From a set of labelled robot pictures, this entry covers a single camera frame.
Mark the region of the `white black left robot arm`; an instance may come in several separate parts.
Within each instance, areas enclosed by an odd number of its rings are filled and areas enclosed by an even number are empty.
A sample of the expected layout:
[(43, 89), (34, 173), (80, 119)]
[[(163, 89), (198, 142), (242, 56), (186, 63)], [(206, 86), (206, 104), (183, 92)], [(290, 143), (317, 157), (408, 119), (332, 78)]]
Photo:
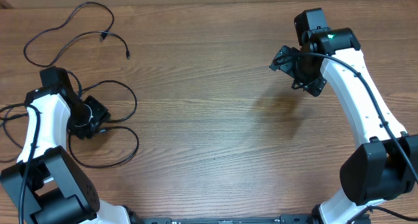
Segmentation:
[(42, 87), (21, 104), (29, 124), (16, 164), (1, 171), (1, 186), (18, 209), (19, 223), (140, 223), (126, 206), (101, 200), (82, 163), (72, 158), (70, 139), (91, 138), (110, 113), (98, 100), (74, 92), (68, 71), (40, 72)]

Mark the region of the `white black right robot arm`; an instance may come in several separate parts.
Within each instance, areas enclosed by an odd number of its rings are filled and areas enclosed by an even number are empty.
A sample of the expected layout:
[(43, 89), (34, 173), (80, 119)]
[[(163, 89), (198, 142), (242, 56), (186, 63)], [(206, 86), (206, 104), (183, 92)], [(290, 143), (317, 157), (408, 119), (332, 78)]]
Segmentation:
[(332, 29), (320, 8), (294, 19), (298, 48), (283, 46), (270, 64), (293, 79), (293, 89), (335, 92), (351, 126), (355, 151), (340, 168), (340, 189), (310, 214), (283, 214), (280, 223), (369, 223), (370, 212), (412, 191), (417, 183), (417, 137), (393, 116), (350, 28)]

